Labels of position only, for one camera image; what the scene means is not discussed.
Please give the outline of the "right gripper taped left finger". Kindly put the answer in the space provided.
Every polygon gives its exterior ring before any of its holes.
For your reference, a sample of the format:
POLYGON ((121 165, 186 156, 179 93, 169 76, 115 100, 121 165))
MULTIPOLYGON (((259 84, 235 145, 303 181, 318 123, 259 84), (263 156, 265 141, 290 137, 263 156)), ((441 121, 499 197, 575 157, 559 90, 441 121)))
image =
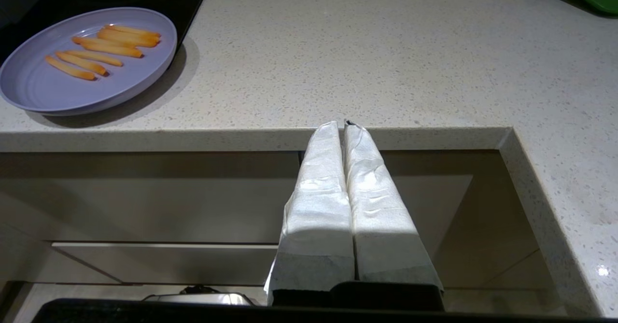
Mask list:
POLYGON ((354 279, 351 205, 338 125, 331 121, 309 139, 264 291, 272 306, 283 290, 329 292, 354 279))

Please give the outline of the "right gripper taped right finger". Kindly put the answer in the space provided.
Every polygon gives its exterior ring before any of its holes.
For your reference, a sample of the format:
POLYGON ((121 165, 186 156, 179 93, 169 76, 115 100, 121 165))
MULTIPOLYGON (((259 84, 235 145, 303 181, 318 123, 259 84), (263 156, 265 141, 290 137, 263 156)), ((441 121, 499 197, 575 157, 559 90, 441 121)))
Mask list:
POLYGON ((357 276, 364 282, 444 287, 371 134, 347 122, 344 167, 357 276))

